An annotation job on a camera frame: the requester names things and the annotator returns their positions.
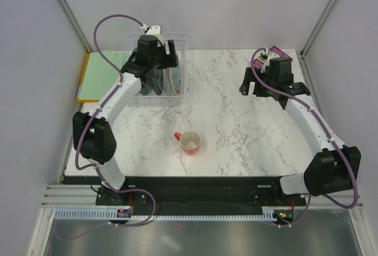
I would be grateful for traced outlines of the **red plate teal flower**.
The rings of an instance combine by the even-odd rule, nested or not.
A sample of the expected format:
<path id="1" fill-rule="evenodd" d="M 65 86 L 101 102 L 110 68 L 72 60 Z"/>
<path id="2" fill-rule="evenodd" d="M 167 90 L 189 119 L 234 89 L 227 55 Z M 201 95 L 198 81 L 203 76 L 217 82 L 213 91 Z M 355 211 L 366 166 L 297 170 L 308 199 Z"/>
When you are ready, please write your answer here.
<path id="1" fill-rule="evenodd" d="M 170 80 L 172 91 L 175 95 L 181 94 L 182 82 L 181 82 L 181 67 L 180 61 L 177 59 L 177 66 L 168 69 L 168 77 Z"/>

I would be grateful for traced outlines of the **dark teal blossom plate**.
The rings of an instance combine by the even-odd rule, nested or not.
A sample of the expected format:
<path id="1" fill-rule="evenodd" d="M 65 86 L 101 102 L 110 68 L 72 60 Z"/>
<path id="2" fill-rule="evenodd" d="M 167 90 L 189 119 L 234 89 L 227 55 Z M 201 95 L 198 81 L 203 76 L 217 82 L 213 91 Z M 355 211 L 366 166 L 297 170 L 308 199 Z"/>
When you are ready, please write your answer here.
<path id="1" fill-rule="evenodd" d="M 156 95 L 162 95 L 163 87 L 164 87 L 164 74 L 163 70 L 158 69 L 154 71 L 150 82 L 152 84 L 153 91 Z"/>

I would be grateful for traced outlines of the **grey-teal plate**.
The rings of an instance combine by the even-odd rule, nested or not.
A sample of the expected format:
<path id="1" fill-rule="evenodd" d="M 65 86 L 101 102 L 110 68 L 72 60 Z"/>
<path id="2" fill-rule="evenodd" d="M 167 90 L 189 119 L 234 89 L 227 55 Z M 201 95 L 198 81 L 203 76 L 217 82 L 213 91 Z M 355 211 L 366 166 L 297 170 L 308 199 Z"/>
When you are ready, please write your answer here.
<path id="1" fill-rule="evenodd" d="M 149 96 L 152 92 L 153 88 L 152 88 L 152 84 L 150 81 L 146 82 L 143 86 L 142 86 L 142 89 L 139 91 L 139 93 L 142 95 L 142 96 Z"/>

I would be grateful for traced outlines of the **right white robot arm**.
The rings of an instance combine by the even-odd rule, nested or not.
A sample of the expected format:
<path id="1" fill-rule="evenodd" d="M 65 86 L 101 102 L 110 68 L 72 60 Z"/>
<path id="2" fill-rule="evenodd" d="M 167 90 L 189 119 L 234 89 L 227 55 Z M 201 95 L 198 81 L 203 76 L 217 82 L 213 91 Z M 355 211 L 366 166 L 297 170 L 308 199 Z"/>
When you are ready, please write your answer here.
<path id="1" fill-rule="evenodd" d="M 248 95 L 250 88 L 253 88 L 253 95 L 272 98 L 280 104 L 301 130 L 312 154 L 303 173 L 282 176 L 279 185 L 271 189 L 274 203 L 284 205 L 293 194 L 300 193 L 312 196 L 346 190 L 358 193 L 360 150 L 356 146 L 348 147 L 331 130 L 306 85 L 294 81 L 289 58 L 270 59 L 266 71 L 246 68 L 239 91 Z"/>

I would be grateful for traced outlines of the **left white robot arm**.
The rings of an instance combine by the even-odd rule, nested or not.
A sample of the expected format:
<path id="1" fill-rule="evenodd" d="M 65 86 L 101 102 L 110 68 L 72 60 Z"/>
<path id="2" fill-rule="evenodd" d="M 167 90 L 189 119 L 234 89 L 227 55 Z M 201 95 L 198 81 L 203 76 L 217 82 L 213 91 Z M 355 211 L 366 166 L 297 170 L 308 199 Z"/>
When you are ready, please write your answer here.
<path id="1" fill-rule="evenodd" d="M 119 70 L 119 78 L 105 94 L 94 110 L 73 116 L 73 142 L 76 157 L 88 160 L 94 167 L 109 198 L 117 205 L 129 200 L 129 189 L 123 187 L 125 176 L 121 172 L 115 152 L 117 142 L 112 125 L 122 109 L 138 93 L 158 96 L 164 92 L 166 69 L 177 69 L 180 65 L 174 40 L 166 43 L 155 35 L 142 35 L 137 46 Z"/>

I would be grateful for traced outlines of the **purple book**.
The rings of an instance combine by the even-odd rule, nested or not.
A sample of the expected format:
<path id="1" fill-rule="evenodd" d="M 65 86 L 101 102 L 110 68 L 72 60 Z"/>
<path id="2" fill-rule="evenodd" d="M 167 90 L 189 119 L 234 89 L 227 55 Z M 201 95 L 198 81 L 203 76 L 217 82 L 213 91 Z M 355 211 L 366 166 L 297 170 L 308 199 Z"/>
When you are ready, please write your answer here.
<path id="1" fill-rule="evenodd" d="M 293 61 L 293 58 L 276 46 L 270 48 L 260 48 L 251 58 L 251 64 L 261 73 L 266 73 L 270 66 L 270 60 L 277 58 L 287 58 Z"/>

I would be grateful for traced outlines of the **green cutting board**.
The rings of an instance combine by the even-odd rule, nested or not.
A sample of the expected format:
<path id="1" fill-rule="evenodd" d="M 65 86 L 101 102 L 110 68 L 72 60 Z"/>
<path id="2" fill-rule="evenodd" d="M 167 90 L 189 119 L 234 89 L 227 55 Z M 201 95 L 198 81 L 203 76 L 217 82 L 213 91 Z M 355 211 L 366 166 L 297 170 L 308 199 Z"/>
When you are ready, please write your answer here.
<path id="1" fill-rule="evenodd" d="M 107 92 L 111 89 L 113 84 L 118 80 L 119 73 L 103 59 L 103 75 L 102 75 L 102 91 L 103 91 L 103 97 Z"/>

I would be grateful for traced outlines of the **yellow cutting board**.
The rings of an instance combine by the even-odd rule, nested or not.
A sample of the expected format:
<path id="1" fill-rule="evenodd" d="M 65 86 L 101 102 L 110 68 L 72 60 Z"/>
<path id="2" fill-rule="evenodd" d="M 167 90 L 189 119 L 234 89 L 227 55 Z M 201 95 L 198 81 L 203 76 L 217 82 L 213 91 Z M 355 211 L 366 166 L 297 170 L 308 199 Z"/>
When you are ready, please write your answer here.
<path id="1" fill-rule="evenodd" d="M 76 102 L 94 102 L 103 97 L 103 58 L 97 52 L 87 53 Z"/>

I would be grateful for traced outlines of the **orange mug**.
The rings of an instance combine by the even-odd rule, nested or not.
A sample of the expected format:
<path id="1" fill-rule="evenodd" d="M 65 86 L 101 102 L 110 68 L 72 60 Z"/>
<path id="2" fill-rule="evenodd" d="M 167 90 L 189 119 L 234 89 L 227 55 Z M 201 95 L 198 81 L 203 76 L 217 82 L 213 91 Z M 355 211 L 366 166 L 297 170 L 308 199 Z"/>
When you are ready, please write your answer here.
<path id="1" fill-rule="evenodd" d="M 201 137 L 197 132 L 175 132 L 174 137 L 180 142 L 181 149 L 186 155 L 195 155 L 198 153 L 201 146 Z"/>

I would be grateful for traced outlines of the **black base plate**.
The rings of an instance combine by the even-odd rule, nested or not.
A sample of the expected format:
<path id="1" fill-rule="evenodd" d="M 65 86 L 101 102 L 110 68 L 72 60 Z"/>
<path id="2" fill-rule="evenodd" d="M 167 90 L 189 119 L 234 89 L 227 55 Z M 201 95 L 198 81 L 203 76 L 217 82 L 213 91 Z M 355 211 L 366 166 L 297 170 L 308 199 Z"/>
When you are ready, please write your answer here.
<path id="1" fill-rule="evenodd" d="M 260 215 L 264 207 L 305 206 L 299 194 L 285 195 L 278 177 L 138 177 L 126 178 L 115 193 L 100 186 L 97 205 L 130 205 L 135 216 Z"/>

